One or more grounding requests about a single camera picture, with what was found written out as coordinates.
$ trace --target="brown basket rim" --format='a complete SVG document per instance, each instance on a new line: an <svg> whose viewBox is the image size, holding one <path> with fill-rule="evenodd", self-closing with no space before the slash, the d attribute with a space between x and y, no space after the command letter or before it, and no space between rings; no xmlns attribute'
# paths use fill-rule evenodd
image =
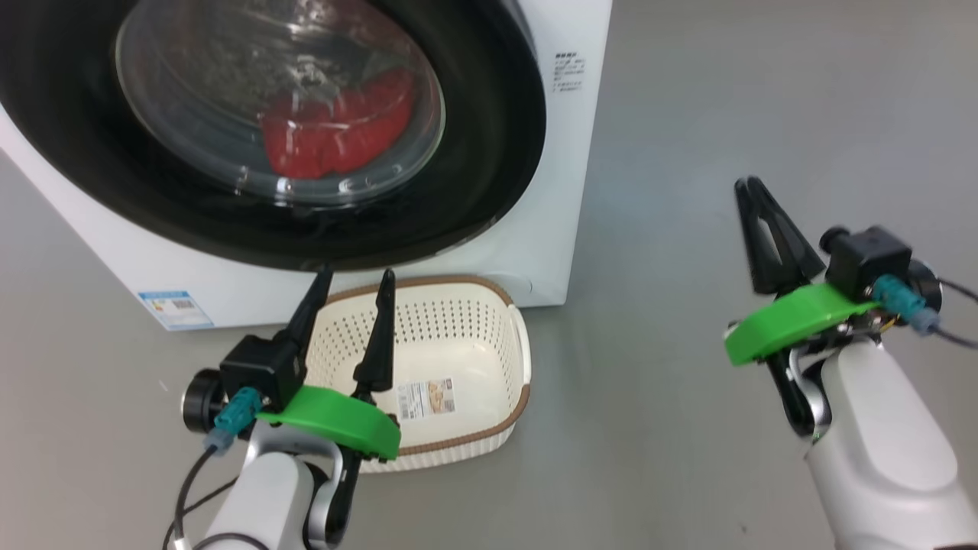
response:
<svg viewBox="0 0 978 550"><path fill-rule="evenodd" d="M478 285L480 287L485 287L499 296L503 300L506 306L512 305L512 298L510 295L503 290L502 287L493 283L488 279L483 279L482 277L476 277L474 275L441 275L436 277L418 277L415 279L405 279L403 281L397 282L398 289L406 289L410 287L424 287L432 285L452 285L452 284L471 284ZM380 284L368 285L364 287L358 287L356 289L351 289L348 291L343 291L341 293L336 293L331 295L326 300L326 305L331 303L336 303L345 299L356 298L366 294L375 294L380 288ZM485 439L487 437L492 437L493 435L501 434L508 430L516 420L523 414L523 410L526 409L526 404L530 400L530 385L523 385L522 390L519 392L519 401L513 408L512 412L506 419L486 430L475 432L474 434L461 435L459 437L452 437L451 439L442 439L440 441L435 441L432 443L425 443L423 445L412 445L410 447L402 447L398 451L398 456L409 456L414 454L422 454L426 452L440 451L448 449L451 447L457 447L459 445L466 445Z"/></svg>

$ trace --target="washing machine door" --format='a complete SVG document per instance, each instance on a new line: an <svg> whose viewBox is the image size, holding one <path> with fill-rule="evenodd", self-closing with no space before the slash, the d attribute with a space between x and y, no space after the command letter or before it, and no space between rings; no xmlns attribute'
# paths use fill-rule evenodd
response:
<svg viewBox="0 0 978 550"><path fill-rule="evenodd" d="M544 92L511 4L8 2L0 103L163 237L286 269L396 264L490 226L536 169Z"/></svg>

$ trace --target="basket label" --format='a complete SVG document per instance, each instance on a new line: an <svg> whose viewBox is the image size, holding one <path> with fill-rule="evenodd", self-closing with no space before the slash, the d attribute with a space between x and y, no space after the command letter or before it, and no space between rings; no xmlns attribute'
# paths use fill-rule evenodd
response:
<svg viewBox="0 0 978 550"><path fill-rule="evenodd" d="M401 420L455 412L455 384L451 378L411 382L397 387L397 404Z"/></svg>

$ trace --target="red cloth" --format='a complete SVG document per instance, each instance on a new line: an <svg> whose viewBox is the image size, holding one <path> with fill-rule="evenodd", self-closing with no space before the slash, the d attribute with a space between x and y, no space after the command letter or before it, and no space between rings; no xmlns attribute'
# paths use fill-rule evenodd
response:
<svg viewBox="0 0 978 550"><path fill-rule="evenodd" d="M407 69L387 70L359 90L343 90L333 108L292 96L272 102L261 118L265 153L285 177L316 179L369 164L397 141L415 101Z"/></svg>

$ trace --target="black cable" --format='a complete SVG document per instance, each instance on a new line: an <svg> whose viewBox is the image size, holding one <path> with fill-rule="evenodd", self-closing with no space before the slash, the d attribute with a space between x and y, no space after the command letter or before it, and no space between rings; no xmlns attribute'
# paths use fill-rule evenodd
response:
<svg viewBox="0 0 978 550"><path fill-rule="evenodd" d="M240 542L247 542L248 544L254 546L258 550L269 550L268 546L265 546L265 544L262 541L258 540L257 538L248 536L246 534L241 534L239 532L222 532L220 534L212 534L208 538L205 538L204 540L199 542L197 546L194 547L194 550L202 550L203 548L206 548L207 546L210 546L211 544L215 542L220 542L222 540L238 540Z"/></svg>
<svg viewBox="0 0 978 550"><path fill-rule="evenodd" d="M978 293L972 291L971 289L965 287L964 285L959 285L958 283L949 281L947 279L938 279L937 282L944 285L945 287L954 289L962 293L963 295L973 299L975 302L978 302Z"/></svg>
<svg viewBox="0 0 978 550"><path fill-rule="evenodd" d="M965 287L964 285L959 285L954 281L949 281L947 279L938 278L937 282L941 285L948 287L949 289L958 291L962 295L971 298L975 303L978 303L978 293L972 291L971 289ZM974 341L965 337L958 336L956 334L949 333L948 331L942 329L941 327L934 327L931 331L933 334L951 344L960 345L962 347L967 347L969 349L978 349L978 341Z"/></svg>
<svg viewBox="0 0 978 550"><path fill-rule="evenodd" d="M207 462L207 459L217 452L217 447L214 445L209 445L207 450L203 452L197 462L194 463L194 467L190 469L187 477L184 479L183 485L180 486L180 494L177 496L177 507L176 512L173 514L173 539L180 540L184 537L183 531L183 516L186 513L187 508L187 495L190 493L190 486L194 483L194 478L203 468L203 463Z"/></svg>
<svg viewBox="0 0 978 550"><path fill-rule="evenodd" d="M942 329L941 327L934 327L931 332L944 340L950 342L951 344L957 344L962 347L967 347L969 349L978 349L978 342L969 340L967 338L960 337L949 333L948 331Z"/></svg>
<svg viewBox="0 0 978 550"><path fill-rule="evenodd" d="M194 504L192 504L189 507L187 507L187 509L184 510L184 516L186 517L187 514L190 514L191 512L197 510L197 508L199 508L199 507L203 506L204 504L210 502L215 497L217 497L217 495L219 495L222 492L230 489L235 484L235 482L237 480L238 480L238 478L234 478L233 480L230 480L227 483L224 483L223 485L221 485L221 486L217 487L216 489L214 489L214 490L210 491L209 493L207 493L200 500L198 500ZM168 550L169 549L169 547L170 547L170 535L171 534L173 534L173 522L170 522L170 527L166 530L166 536L163 538L163 550Z"/></svg>

